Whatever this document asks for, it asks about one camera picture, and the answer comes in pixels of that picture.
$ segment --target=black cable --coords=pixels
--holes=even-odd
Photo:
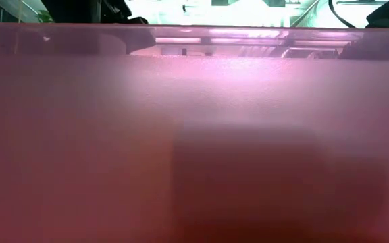
[[[340,20],[345,26],[348,26],[349,28],[356,28],[351,23],[347,22],[344,18],[340,17],[336,10],[334,10],[334,4],[332,3],[332,0],[328,0],[328,6],[330,7],[331,12]]]

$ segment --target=pink translucent cover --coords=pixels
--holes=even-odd
[[[364,34],[0,25],[0,242],[389,243],[389,61],[115,51],[108,30]]]

